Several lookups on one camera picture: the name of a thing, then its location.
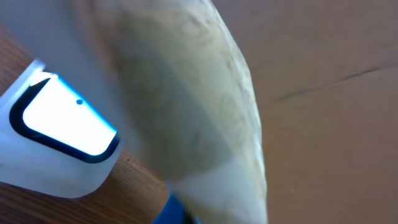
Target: beige fabric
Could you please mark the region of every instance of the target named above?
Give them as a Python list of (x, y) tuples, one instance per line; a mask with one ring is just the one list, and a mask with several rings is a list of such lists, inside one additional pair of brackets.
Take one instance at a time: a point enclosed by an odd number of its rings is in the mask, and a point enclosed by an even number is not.
[(209, 0), (75, 1), (143, 139), (134, 153), (203, 223), (267, 223), (251, 76)]

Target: black bezel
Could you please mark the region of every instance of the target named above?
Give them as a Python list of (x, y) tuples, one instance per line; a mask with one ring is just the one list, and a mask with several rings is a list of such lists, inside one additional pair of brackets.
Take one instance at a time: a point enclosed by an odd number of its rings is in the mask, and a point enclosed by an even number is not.
[(84, 153), (74, 147), (71, 147), (63, 142), (46, 136), (40, 132), (34, 131), (26, 126), (22, 116), (29, 103), (36, 97), (39, 91), (45, 86), (50, 79), (45, 79), (36, 85), (28, 87), (22, 96), (14, 103), (10, 110), (9, 120), (12, 128), (25, 138), (29, 138), (35, 142), (41, 143), (45, 146), (51, 147), (55, 150), (63, 152), (69, 156), (77, 158), (83, 162), (90, 164), (99, 163), (109, 158), (119, 144), (119, 138), (116, 133), (115, 137), (109, 144), (108, 148), (100, 155), (92, 156)]

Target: wooden surface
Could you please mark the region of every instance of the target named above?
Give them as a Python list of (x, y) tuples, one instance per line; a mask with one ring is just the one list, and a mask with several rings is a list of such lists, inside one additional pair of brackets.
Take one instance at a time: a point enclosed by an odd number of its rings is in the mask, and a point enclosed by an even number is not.
[[(215, 4), (252, 71), (270, 223), (397, 223), (398, 2)], [(2, 91), (29, 61), (10, 45), (0, 42)], [(0, 223), (149, 223), (166, 199), (124, 153), (78, 200), (0, 185)]]
[[(0, 95), (31, 61), (0, 28)], [(105, 183), (83, 198), (56, 198), (0, 183), (0, 224), (150, 223), (168, 197), (164, 182), (124, 151)]]

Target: blue light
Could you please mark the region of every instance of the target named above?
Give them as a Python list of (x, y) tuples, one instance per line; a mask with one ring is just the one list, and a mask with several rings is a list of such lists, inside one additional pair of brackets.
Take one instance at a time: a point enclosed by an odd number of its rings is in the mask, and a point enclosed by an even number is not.
[(30, 102), (22, 119), (30, 129), (92, 156), (102, 154), (117, 133), (57, 75)]

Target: white plastic casing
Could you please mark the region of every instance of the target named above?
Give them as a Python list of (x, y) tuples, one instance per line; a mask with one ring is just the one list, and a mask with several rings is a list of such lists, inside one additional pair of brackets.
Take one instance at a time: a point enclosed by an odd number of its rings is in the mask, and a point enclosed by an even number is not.
[(16, 133), (9, 121), (11, 107), (44, 68), (34, 60), (0, 97), (0, 182), (57, 197), (81, 197), (105, 181), (122, 145), (103, 162), (89, 164)]

